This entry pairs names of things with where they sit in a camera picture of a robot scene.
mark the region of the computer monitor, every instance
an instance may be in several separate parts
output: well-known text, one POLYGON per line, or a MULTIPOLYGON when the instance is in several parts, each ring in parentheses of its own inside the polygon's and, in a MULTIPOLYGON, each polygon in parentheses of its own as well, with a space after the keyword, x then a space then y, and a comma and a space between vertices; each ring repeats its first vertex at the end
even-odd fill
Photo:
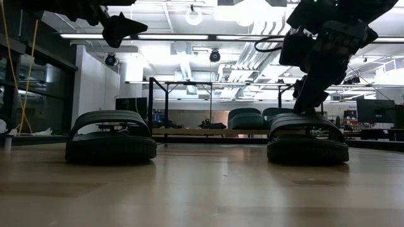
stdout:
POLYGON ((358 121, 362 123, 395 123, 396 107, 392 100, 357 99, 358 121))
POLYGON ((343 118, 347 119, 347 118, 357 118, 358 114, 356 110, 346 110, 343 112, 343 118))
POLYGON ((116 110, 130 110, 147 118, 147 98, 117 98, 115 101, 116 110))

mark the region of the rubber sole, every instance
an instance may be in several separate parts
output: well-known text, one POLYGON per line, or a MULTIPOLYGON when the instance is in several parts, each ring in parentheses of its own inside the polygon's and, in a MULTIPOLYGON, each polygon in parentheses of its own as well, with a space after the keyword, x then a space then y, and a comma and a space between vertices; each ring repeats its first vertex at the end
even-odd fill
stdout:
POLYGON ((157 143, 147 137, 106 137, 66 143, 69 163, 134 163, 155 158, 157 143))
POLYGON ((261 115, 238 115, 229 122, 231 129, 263 129, 264 117, 261 115))
POLYGON ((278 164, 339 164, 349 161, 348 146, 319 139, 277 139, 268 144, 267 157, 278 164))

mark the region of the air duct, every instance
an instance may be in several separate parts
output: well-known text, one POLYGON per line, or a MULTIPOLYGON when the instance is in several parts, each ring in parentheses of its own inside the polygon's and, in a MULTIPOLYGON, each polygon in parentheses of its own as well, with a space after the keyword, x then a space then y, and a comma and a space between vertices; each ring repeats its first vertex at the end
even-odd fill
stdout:
MULTIPOLYGON (((174 50, 180 58, 180 67, 184 81, 192 80, 191 66, 189 65, 189 55, 187 55, 187 43, 184 41, 176 41, 174 50)), ((198 88, 192 85, 187 86, 187 95, 197 95, 198 88)))

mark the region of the wire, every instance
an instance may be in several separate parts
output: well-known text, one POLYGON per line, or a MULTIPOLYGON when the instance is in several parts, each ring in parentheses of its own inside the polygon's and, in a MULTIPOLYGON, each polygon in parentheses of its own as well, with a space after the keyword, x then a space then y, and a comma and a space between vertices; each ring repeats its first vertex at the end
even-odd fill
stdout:
POLYGON ((270 52, 282 50, 282 47, 275 47, 275 48, 268 49, 268 50, 259 49, 259 48, 257 47, 258 44, 260 44, 260 43, 262 43, 262 42, 265 42, 265 41, 268 41, 268 40, 271 40, 271 39, 275 39, 275 38, 282 38, 282 36, 280 36, 280 35, 275 35, 275 36, 266 37, 266 38, 262 38, 262 39, 258 40, 258 41, 255 42, 255 44, 254 44, 255 50, 257 50, 258 52, 261 52, 261 53, 270 53, 270 52))
POLYGON ((140 114, 139 113, 139 110, 138 110, 138 98, 136 97, 136 92, 137 92, 137 87, 135 86, 134 87, 134 106, 136 107, 136 113, 138 113, 138 114, 140 114))
POLYGON ((369 82, 367 82, 366 79, 364 79, 362 76, 360 76, 360 74, 355 71, 354 69, 352 69, 352 67, 348 66, 358 77, 360 77, 361 79, 363 79, 369 86, 371 86, 375 91, 377 91, 378 93, 380 93, 380 95, 384 96, 385 98, 387 98, 388 100, 391 101, 391 99, 389 99, 389 97, 387 97, 386 95, 384 95, 381 91, 379 91, 377 88, 373 87, 372 84, 370 84, 369 82))
MULTIPOLYGON (((9 40, 8 40, 6 13, 5 13, 5 10, 4 10, 4 2, 3 2, 3 1, 1 1, 1 11, 2 11, 2 14, 3 14, 4 32, 5 32, 5 35, 6 35, 6 44, 7 44, 7 50, 8 50, 8 58, 9 58, 9 60, 10 60, 11 73, 12 73, 12 75, 13 75, 15 89, 16 89, 16 91, 17 91, 17 93, 18 93, 17 78, 16 78, 16 76, 15 76, 15 70, 14 70, 13 60, 12 60, 12 57, 11 57, 10 43, 9 43, 9 40)), ((21 97, 20 97, 20 96, 18 96, 18 100, 20 101, 21 108, 23 108, 23 103, 22 103, 22 101, 21 101, 21 97)), ((31 128, 31 125, 30 125, 30 123, 29 123, 29 121, 28 121, 28 119, 27 119, 27 116, 23 115, 21 119, 25 119, 25 121, 27 122, 28 128, 30 129, 30 132, 31 132, 31 134, 32 134, 32 128, 31 128)))
POLYGON ((28 70, 28 77, 27 77, 27 85, 25 86, 25 97, 24 97, 24 106, 23 106, 23 117, 21 118, 21 127, 20 130, 18 131, 18 135, 21 135, 21 131, 24 126, 24 117, 25 117, 25 107, 27 107, 27 100, 28 100, 28 88, 30 86, 30 78, 31 78, 31 72, 32 72, 32 65, 33 65, 33 53, 35 52, 35 43, 37 41, 37 31, 38 31, 38 20, 35 23, 35 31, 33 32, 33 43, 32 43, 32 51, 31 51, 31 63, 30 63, 30 69, 28 70))

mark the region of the fluorescent light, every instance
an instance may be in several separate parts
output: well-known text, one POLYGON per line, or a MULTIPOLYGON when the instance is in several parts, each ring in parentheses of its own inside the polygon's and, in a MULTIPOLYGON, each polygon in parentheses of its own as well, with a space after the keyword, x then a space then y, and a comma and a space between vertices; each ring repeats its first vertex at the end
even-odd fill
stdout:
POLYGON ((203 98, 181 98, 182 101, 208 101, 203 98))
POLYGON ((252 83, 250 85, 254 85, 254 86, 279 86, 278 84, 275 84, 275 83, 252 83))
POLYGON ((154 35, 142 34, 138 35, 139 39, 167 39, 167 40, 207 40, 207 35, 154 35))
POLYGON ((212 85, 247 85, 247 83, 212 83, 212 85))
MULTIPOLYGON (((87 33, 65 33, 60 34, 62 38, 70 38, 70 39, 94 39, 94 40, 103 40, 102 34, 87 34, 87 33)), ((167 34, 167 35, 159 35, 159 34, 141 34, 138 35, 138 38, 141 39, 162 39, 162 40, 207 40, 208 35, 176 35, 176 34, 167 34)))
POLYGON ((400 37, 380 37, 376 39, 376 42, 404 42, 404 38, 400 37))
POLYGON ((71 39, 104 39, 102 34, 83 34, 83 33, 61 34, 61 37, 71 39))
MULTIPOLYGON (((218 35, 217 40, 246 40, 246 41, 258 41, 267 36, 257 36, 257 35, 218 35)), ((274 38, 268 42, 283 42, 283 38, 274 38)))
POLYGON ((130 81, 128 83, 130 83, 130 84, 149 84, 148 81, 130 81))
POLYGON ((371 92, 364 93, 364 94, 361 94, 361 95, 355 95, 355 96, 352 96, 352 97, 349 97, 349 98, 344 98, 343 100, 352 100, 354 98, 358 98, 358 97, 361 97, 361 96, 364 96, 364 95, 370 95, 372 93, 375 93, 375 91, 371 91, 371 92))

